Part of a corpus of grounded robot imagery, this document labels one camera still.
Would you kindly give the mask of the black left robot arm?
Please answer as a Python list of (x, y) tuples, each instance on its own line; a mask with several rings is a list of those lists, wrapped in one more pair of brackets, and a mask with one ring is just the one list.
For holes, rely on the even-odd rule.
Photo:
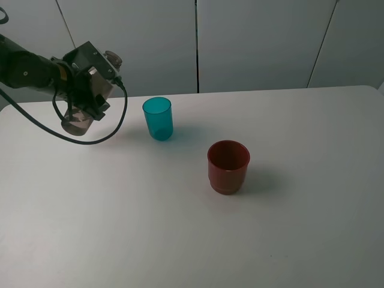
[(107, 109), (107, 97), (96, 87), (105, 88), (116, 76), (107, 58), (89, 41), (62, 58), (47, 59), (1, 36), (1, 83), (56, 95), (94, 120), (101, 120)]

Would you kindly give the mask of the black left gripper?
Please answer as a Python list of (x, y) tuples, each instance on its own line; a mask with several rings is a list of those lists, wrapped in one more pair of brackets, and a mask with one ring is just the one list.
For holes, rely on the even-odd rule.
[(51, 57), (50, 60), (58, 69), (58, 76), (53, 80), (55, 96), (70, 102), (93, 120), (102, 120), (110, 104), (102, 94), (91, 92), (91, 77), (88, 73), (91, 66), (85, 64), (83, 54), (73, 50), (62, 59)]

